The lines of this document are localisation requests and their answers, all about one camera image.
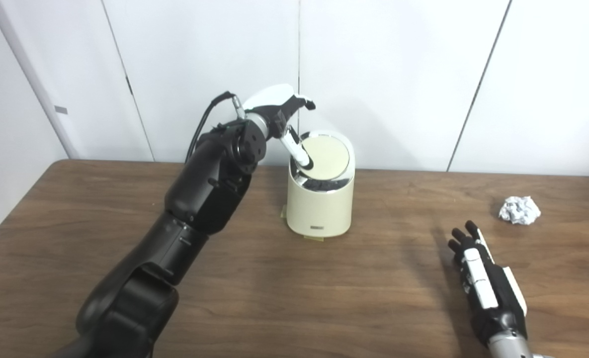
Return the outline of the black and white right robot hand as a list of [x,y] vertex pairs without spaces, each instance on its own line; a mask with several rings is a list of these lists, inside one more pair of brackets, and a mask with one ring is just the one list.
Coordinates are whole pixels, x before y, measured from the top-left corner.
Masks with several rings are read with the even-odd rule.
[[474,335],[485,347],[494,336],[504,333],[528,339],[526,302],[510,268],[495,263],[476,223],[468,220],[465,229],[453,229],[447,246],[454,254],[471,309]]

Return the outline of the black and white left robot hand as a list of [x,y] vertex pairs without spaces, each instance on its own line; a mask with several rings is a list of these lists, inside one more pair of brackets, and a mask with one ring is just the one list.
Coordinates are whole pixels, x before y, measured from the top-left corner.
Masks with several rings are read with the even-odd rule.
[[278,84],[258,91],[242,104],[242,108],[244,119],[258,125],[267,140],[279,140],[300,168],[313,168],[313,160],[304,149],[303,140],[288,124],[299,109],[316,109],[312,99],[296,93],[290,84]]

